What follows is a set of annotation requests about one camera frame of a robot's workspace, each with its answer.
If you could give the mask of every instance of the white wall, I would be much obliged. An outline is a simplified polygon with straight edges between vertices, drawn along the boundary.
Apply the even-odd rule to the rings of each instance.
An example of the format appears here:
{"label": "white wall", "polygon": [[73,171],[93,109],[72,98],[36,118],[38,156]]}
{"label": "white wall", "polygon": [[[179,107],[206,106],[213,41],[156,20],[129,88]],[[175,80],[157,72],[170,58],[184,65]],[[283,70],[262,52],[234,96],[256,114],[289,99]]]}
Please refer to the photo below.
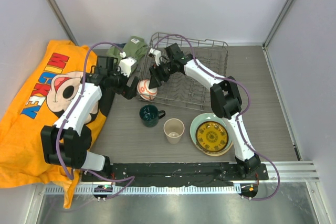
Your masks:
{"label": "white wall", "polygon": [[335,41],[336,1],[296,0],[269,47],[300,152],[314,161],[334,211]]}
{"label": "white wall", "polygon": [[286,0],[56,0],[80,44],[157,31],[234,43],[265,41]]}
{"label": "white wall", "polygon": [[[0,0],[0,119],[43,57],[48,41],[67,39],[45,0]],[[22,223],[32,186],[0,189],[1,223]]]}

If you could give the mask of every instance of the wooden tabletop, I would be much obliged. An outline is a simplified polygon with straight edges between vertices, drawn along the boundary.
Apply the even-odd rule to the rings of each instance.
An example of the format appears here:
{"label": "wooden tabletop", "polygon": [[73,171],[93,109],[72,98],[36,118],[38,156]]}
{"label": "wooden tabletop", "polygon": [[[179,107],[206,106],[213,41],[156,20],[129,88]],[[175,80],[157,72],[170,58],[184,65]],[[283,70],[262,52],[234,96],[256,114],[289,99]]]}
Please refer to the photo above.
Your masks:
{"label": "wooden tabletop", "polygon": [[[243,120],[254,148],[273,161],[297,160],[262,48],[230,47],[227,75],[241,81],[251,94],[251,107]],[[244,108],[246,95],[243,90],[240,93]],[[138,98],[126,100],[116,95],[91,150],[109,156],[112,163],[235,161],[233,147],[223,156],[211,157],[192,143],[190,124],[204,112],[153,103],[159,110],[165,110],[166,116],[157,126],[147,128],[139,117],[140,108],[146,104]],[[170,144],[163,132],[163,124],[170,118],[178,118],[185,125],[182,139],[176,145]]]}

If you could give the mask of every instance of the cup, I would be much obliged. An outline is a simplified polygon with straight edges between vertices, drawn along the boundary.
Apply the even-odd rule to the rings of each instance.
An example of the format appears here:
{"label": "cup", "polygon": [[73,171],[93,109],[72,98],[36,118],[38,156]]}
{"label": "cup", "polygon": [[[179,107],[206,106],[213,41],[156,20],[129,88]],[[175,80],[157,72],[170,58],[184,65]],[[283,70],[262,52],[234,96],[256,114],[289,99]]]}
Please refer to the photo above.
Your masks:
{"label": "cup", "polygon": [[158,110],[154,105],[146,105],[139,111],[139,116],[143,125],[146,127],[154,127],[158,124],[159,119],[164,117],[166,112],[164,110]]}
{"label": "cup", "polygon": [[163,131],[171,144],[177,144],[184,132],[184,124],[181,120],[172,118],[164,123]]}

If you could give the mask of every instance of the green cloth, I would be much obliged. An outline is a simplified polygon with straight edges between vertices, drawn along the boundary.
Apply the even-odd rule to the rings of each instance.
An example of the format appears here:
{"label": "green cloth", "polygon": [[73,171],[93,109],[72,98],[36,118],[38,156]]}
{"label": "green cloth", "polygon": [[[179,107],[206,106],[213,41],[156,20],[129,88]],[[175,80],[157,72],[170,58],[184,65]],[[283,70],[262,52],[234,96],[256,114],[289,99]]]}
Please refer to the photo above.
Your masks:
{"label": "green cloth", "polygon": [[[126,53],[127,57],[132,57],[133,59],[137,60],[138,64],[139,60],[147,53],[147,48],[147,44],[144,42],[143,38],[132,36],[124,46],[123,51]],[[119,50],[116,47],[111,47],[107,51],[107,55],[110,57],[116,57],[118,62],[121,60]]]}

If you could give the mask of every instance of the beige paper cup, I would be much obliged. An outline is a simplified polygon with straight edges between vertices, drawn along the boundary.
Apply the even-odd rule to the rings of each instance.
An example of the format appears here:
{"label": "beige paper cup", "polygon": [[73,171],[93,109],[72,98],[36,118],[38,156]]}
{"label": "beige paper cup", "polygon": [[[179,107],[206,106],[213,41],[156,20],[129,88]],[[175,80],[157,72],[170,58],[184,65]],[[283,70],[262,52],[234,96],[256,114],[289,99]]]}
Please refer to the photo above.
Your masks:
{"label": "beige paper cup", "polygon": [[177,144],[184,132],[184,124],[181,120],[172,118],[164,123],[163,131],[171,144]]}

